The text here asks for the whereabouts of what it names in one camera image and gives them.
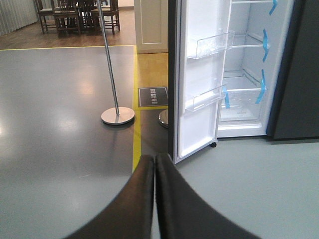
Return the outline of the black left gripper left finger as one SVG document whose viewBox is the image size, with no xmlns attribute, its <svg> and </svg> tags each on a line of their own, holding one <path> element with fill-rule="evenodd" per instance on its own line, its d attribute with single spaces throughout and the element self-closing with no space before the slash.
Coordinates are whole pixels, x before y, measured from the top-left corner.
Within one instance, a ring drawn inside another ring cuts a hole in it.
<svg viewBox="0 0 319 239">
<path fill-rule="evenodd" d="M 154 157 L 143 155 L 111 203 L 68 239 L 150 239 L 154 206 Z"/>
</svg>

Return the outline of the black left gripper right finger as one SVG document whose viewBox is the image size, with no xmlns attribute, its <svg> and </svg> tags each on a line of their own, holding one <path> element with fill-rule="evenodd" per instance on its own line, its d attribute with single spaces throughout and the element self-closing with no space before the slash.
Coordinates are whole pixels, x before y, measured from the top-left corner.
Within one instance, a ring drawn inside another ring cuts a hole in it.
<svg viewBox="0 0 319 239">
<path fill-rule="evenodd" d="M 156 203 L 163 239 L 256 239 L 208 205 L 185 181 L 168 154 L 156 156 Z"/>
</svg>

